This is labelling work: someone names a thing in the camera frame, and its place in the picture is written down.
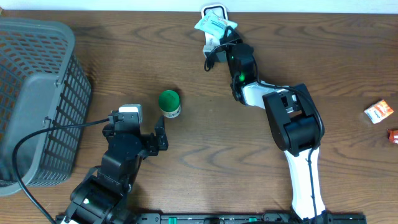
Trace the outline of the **teal wet wipes pack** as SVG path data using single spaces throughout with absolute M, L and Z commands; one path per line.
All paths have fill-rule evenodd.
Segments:
M 235 29 L 237 26 L 237 23 L 219 17 L 213 11 L 209 11 L 197 22 L 194 28 L 211 34 L 217 39 L 221 39 L 223 38 L 227 27 Z

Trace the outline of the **green lid white jar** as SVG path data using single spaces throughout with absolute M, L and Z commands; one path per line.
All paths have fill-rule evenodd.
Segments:
M 159 95 L 159 107 L 166 118 L 176 118 L 181 112 L 180 97 L 176 91 L 165 90 Z

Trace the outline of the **orange tissue pack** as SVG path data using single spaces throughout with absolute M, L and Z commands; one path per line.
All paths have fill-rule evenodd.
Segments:
M 373 124 L 380 123 L 382 120 L 390 116 L 394 110 L 387 104 L 385 100 L 380 100 L 364 110 Z

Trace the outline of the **red snack package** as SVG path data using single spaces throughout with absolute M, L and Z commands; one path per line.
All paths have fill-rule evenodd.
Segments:
M 398 144 L 398 130 L 397 129 L 388 129 L 389 141 L 394 144 Z

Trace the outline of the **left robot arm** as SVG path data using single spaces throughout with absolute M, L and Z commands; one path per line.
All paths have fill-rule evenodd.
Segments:
M 99 166 L 92 167 L 70 196 L 70 205 L 56 223 L 136 223 L 137 215 L 127 208 L 141 162 L 168 149 L 165 118 L 154 133 L 142 134 L 138 112 L 113 111 L 102 133 L 108 150 Z

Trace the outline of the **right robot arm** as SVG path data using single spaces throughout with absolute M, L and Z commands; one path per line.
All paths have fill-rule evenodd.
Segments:
M 285 154 L 292 181 L 292 209 L 316 223 L 326 210 L 320 193 L 318 155 L 325 127 L 304 84 L 273 85 L 259 77 L 254 49 L 227 27 L 220 40 L 235 100 L 264 109 L 276 146 Z

